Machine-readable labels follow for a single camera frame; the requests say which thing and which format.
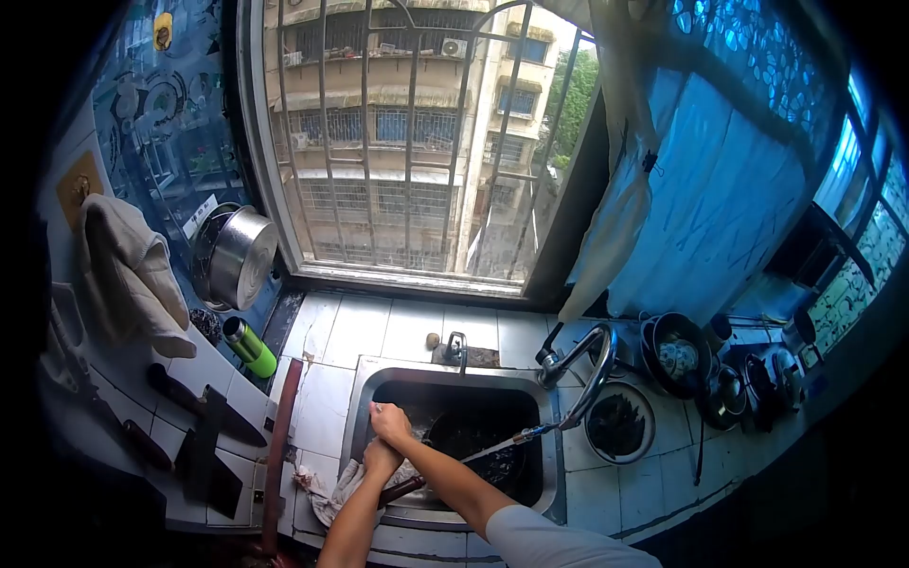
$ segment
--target dish towel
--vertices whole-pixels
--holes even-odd
[[[297,468],[294,473],[294,481],[309,493],[309,503],[313,506],[315,518],[319,520],[319,523],[325,525],[325,528],[328,528],[335,521],[335,517],[341,511],[344,503],[347,503],[356,488],[363,482],[365,475],[366,468],[356,460],[351,460],[341,472],[341,477],[338,478],[338,483],[331,495],[328,494],[325,483],[319,479],[319,476],[309,471],[305,465],[300,464]],[[385,484],[385,488],[406,481],[413,475],[415,475],[413,466],[405,460],[404,464]],[[379,524],[383,514],[385,514],[384,507],[375,512],[376,525]]]
[[[164,357],[195,357],[189,313],[171,271],[167,241],[121,199],[90,194],[79,213],[80,268],[108,338],[136,330]]]

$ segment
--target cloth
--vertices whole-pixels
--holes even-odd
[[[108,338],[137,330],[165,357],[195,357],[189,313],[170,266],[167,241],[129,203],[90,194],[79,215],[80,268]]]
[[[486,522],[486,540],[513,568],[659,568],[660,561],[613,538],[558,526],[533,509],[509,505]]]
[[[391,479],[388,480],[388,483],[385,484],[385,488],[406,481],[414,474],[415,470],[413,469],[413,466],[410,465],[410,462],[405,460],[395,474],[392,475]],[[309,494],[309,503],[313,506],[315,518],[327,528],[335,521],[335,517],[341,511],[341,507],[344,506],[344,503],[347,503],[347,500],[354,494],[356,488],[363,483],[365,475],[365,466],[356,460],[351,460],[341,472],[338,483],[335,485],[335,490],[332,491],[331,495],[328,494],[328,490],[325,488],[325,482],[323,482],[316,473],[309,471],[305,465],[300,464],[300,467],[294,474],[294,481],[303,487]],[[385,514],[384,507],[375,512],[376,525],[379,524],[383,514]]]

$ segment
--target green water bottle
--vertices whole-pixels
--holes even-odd
[[[249,369],[263,379],[275,374],[278,367],[272,353],[249,324],[241,317],[228,317],[222,327],[225,340]]]

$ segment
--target stainless steel sink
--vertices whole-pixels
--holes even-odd
[[[369,425],[369,402],[395,403],[405,410],[419,438],[442,412],[483,408],[491,419],[511,421],[514,432],[559,419],[555,391],[536,381],[536,372],[421,364],[363,355],[356,367],[347,413],[340,469],[351,458],[362,461],[375,437]],[[524,444],[524,468],[512,497],[556,523],[565,522],[562,433],[544,434]],[[436,531],[470,531],[460,514],[424,488],[388,505],[382,523]]]

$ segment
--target person's left hand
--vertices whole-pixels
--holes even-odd
[[[382,476],[386,481],[397,471],[397,468],[401,467],[403,461],[404,457],[401,454],[378,437],[373,438],[363,452],[366,474]]]

